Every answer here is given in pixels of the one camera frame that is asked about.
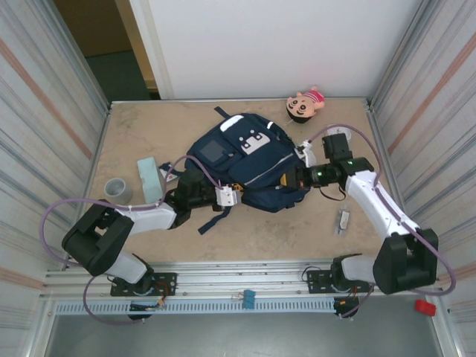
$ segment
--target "plush doll head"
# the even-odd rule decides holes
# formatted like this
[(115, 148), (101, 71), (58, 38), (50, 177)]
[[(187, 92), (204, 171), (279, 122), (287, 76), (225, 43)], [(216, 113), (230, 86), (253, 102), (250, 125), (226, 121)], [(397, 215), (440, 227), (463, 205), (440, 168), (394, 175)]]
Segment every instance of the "plush doll head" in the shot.
[(289, 97), (286, 102), (289, 117), (299, 124), (307, 122), (318, 109), (323, 107), (324, 96), (318, 92), (318, 87), (316, 86), (304, 94), (298, 92), (296, 97)]

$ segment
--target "light blue box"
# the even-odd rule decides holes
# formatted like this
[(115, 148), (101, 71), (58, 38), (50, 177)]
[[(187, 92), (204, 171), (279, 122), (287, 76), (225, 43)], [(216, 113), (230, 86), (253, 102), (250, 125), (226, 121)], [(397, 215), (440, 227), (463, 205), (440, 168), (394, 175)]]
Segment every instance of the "light blue box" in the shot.
[(139, 175), (142, 180), (142, 190), (146, 203), (154, 203), (162, 198), (164, 192), (162, 191), (161, 180), (158, 177), (159, 172), (154, 158), (143, 158), (137, 161), (139, 168)]

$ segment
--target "metal wall panel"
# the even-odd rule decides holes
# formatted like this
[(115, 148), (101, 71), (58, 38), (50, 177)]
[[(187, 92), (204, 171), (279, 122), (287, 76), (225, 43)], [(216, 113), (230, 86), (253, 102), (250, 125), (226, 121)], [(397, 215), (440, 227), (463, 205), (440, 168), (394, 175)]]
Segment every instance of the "metal wall panel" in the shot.
[[(407, 213), (440, 236), (456, 268), (446, 299), (468, 356), (476, 351), (476, 2), (439, 1), (396, 75), (373, 98)], [(448, 274), (440, 271), (448, 282)]]
[[(108, 112), (100, 89), (47, 1), (0, 4), (0, 356), (20, 356), (47, 269), (38, 239), (43, 210), (83, 196)], [(59, 207), (49, 243), (77, 215)]]

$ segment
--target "white wall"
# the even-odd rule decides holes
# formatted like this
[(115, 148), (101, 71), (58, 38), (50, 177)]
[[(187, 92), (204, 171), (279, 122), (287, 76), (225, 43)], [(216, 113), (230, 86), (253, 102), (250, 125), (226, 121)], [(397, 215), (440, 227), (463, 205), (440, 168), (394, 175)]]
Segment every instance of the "white wall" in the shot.
[(420, 0), (130, 0), (164, 99), (373, 93)]

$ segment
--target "blue clip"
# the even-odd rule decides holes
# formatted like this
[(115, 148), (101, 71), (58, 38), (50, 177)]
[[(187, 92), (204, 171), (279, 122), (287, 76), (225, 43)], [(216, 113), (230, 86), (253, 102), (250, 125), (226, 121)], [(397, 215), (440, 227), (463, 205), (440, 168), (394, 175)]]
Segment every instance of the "blue clip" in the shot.
[(243, 292), (243, 309), (254, 310), (254, 297), (256, 292), (253, 290), (245, 290)]
[(153, 157), (143, 158), (137, 161), (139, 168), (139, 176), (142, 180), (142, 190), (146, 203), (154, 203), (162, 198), (164, 193), (162, 192), (161, 180), (158, 177), (157, 165)]

